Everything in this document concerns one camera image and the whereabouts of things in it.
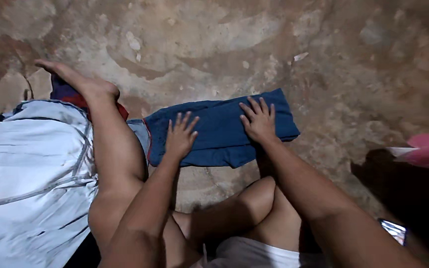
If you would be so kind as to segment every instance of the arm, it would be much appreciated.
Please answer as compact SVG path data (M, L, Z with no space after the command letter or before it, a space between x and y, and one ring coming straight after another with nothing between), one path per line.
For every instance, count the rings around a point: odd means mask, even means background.
M277 183L312 229L316 241L337 267L424 267L330 180L287 149L276 137L275 110L261 98L240 103L241 121L274 164Z
M168 125L166 153L142 189L135 196L110 242L107 258L100 267L158 267L164 259L162 233L167 219L173 182L180 161L193 145L193 132L199 117L187 126L190 112L183 121L178 114L175 127Z

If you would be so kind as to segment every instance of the blue cloth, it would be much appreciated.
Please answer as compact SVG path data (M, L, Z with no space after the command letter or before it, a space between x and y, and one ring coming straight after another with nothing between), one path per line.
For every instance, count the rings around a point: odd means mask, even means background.
M289 104L282 93L276 89L271 92L252 96L258 101L262 96L267 105L274 103L276 107L276 135L282 141L292 141L299 134L294 124ZM255 159L256 151L239 119L244 111L239 107L243 102L250 106L247 97L231 100L205 100L187 102L163 108L146 117L145 123L152 136L148 160L157 166L165 154L165 141L168 120L176 120L177 113L192 112L192 118L200 117L194 130L198 131L191 152L182 160L180 166L199 167L240 167Z

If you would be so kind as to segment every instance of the foot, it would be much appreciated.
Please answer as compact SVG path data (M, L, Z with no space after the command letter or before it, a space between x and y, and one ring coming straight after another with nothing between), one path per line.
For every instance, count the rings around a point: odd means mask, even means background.
M116 85L100 78L85 77L66 64L43 59L35 60L34 64L48 72L56 73L75 88L87 102L100 98L117 100L120 96L120 91Z

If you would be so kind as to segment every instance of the white shorts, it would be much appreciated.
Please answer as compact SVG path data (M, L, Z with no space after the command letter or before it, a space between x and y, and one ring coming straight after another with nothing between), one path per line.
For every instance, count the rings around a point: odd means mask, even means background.
M323 254L289 251L239 236L223 241L216 249L216 259L201 266L203 268L328 267Z

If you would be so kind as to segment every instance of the forearm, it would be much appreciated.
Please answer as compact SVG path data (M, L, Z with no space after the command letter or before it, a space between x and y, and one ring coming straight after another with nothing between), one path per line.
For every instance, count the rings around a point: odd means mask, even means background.
M423 267L334 184L280 140L262 143L278 183L337 267Z
M165 155L162 162L135 196L110 242L100 267L159 266L162 234L172 193L177 157Z
M279 139L261 143L274 164L278 184L286 198L306 220L314 220L357 205L317 170L307 164Z
M172 187L180 159L165 155L142 189L133 199L119 224L119 228L149 235L162 235Z

